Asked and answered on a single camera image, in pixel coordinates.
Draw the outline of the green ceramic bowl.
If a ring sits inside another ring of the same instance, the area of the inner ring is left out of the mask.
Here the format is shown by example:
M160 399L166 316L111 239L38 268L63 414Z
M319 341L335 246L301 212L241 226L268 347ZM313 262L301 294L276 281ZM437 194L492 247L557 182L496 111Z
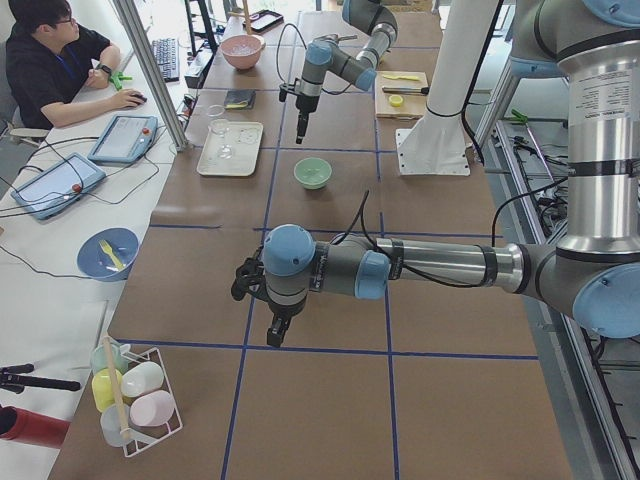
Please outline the green ceramic bowl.
M307 157L294 166L294 178L305 189L323 188L333 173L330 163L322 158Z

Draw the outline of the pink bowl with ice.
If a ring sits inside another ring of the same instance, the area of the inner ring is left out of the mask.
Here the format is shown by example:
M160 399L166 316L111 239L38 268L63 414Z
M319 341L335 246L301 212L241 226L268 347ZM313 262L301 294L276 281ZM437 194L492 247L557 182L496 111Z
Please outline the pink bowl with ice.
M236 35L220 44L224 59L238 70L253 68L263 51L263 42L254 35Z

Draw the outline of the blue bowl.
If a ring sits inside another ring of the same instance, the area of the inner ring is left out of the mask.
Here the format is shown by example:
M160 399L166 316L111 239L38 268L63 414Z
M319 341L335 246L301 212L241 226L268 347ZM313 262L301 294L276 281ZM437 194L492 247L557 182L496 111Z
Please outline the blue bowl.
M102 281L126 280L139 251L139 240L126 228L94 234L80 248L76 263L86 276Z

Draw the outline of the grey folded cloth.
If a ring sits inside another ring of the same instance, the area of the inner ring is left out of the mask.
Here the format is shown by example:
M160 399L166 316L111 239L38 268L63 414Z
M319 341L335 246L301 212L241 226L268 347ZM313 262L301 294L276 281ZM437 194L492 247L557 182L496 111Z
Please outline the grey folded cloth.
M256 91L253 89L233 89L226 93L226 110L251 110L255 103Z

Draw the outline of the small clear glass dish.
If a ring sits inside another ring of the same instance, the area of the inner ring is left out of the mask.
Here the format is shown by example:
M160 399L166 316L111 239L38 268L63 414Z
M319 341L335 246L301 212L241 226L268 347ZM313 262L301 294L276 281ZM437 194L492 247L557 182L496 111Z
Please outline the small clear glass dish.
M223 105L211 105L207 109L207 115L212 118L220 117L225 113L225 107Z

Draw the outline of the half lemon slice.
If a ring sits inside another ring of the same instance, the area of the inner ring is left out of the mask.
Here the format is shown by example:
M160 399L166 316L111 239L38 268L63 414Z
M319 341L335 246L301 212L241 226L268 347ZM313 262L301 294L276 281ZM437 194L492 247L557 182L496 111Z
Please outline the half lemon slice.
M401 107L404 104L404 97L399 94L392 94L389 96L388 101L392 107Z

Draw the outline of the wooden cutting board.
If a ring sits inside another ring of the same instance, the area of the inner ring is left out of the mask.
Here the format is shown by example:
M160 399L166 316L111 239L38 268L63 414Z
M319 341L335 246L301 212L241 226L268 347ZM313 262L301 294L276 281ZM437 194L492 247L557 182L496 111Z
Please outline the wooden cutting board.
M421 77L420 82L384 79L381 74L391 75L416 75ZM427 95L402 95L404 104L401 107L392 107L388 98L392 94L383 93L382 87L429 87L427 76L424 72L411 71L379 71L375 80L375 115L378 118L393 119L419 119L426 111Z

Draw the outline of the pink plastic cup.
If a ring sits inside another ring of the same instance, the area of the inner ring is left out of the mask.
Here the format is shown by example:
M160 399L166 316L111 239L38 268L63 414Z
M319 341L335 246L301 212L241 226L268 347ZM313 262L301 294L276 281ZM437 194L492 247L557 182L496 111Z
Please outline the pink plastic cup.
M130 407L131 421L141 427L155 427L168 422L176 408L174 397L157 390L137 398Z

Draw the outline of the black keyboard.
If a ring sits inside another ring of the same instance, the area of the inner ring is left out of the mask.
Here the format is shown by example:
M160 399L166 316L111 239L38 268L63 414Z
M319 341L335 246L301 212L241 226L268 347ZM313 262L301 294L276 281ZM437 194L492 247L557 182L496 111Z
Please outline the black keyboard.
M151 42L151 49L163 80L178 81L180 79L178 41L175 38L155 39Z

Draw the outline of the blue teach pendant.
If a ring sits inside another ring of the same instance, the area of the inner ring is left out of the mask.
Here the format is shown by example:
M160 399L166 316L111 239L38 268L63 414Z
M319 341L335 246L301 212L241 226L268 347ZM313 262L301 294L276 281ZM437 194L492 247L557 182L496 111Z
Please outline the blue teach pendant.
M155 116L116 115L87 157L98 164L132 164L149 150L157 129Z
M102 168L73 153L18 187L11 197L37 220L45 220L90 193L105 178Z

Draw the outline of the green plastic cup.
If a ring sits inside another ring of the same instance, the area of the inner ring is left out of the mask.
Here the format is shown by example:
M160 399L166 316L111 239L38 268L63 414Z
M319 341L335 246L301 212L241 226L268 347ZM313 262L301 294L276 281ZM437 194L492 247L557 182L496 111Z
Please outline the green plastic cup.
M121 374L128 370L128 361L122 356L119 345L111 344L112 360L115 369ZM93 374L108 368L107 353L103 345L98 346L92 353L90 365Z

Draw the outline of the yellow plastic cup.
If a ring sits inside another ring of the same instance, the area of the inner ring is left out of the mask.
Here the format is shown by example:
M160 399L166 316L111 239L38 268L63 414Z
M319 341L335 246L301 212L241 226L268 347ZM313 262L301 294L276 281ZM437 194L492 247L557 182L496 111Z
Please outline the yellow plastic cup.
M91 390L96 409L102 413L115 403L109 370L104 368L93 375Z

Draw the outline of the green clamp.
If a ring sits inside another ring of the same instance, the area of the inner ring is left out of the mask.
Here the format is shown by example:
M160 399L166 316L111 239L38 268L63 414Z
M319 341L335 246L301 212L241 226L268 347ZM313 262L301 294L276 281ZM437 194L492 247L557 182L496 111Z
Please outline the green clamp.
M133 78L129 75L126 75L124 72L122 71L118 71L113 73L110 78L109 81L110 83L114 86L116 91L121 91L124 87L123 83L127 82L127 81L132 81Z

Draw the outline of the seated person black shirt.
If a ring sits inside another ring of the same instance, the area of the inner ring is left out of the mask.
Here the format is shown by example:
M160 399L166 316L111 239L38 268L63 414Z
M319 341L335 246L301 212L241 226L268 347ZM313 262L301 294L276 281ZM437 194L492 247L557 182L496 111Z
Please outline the seated person black shirt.
M79 102L84 87L105 89L121 62L120 49L80 25L66 1L10 1L15 24L6 42L6 75L23 124L52 129L135 108L134 89Z

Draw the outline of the near blue teach pendant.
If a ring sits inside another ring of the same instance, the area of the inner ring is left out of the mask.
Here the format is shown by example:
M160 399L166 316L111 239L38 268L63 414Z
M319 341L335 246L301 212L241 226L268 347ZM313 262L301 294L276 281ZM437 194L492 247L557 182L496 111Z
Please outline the near blue teach pendant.
M45 220L90 193L105 178L102 168L73 153L18 187L11 197L37 220Z

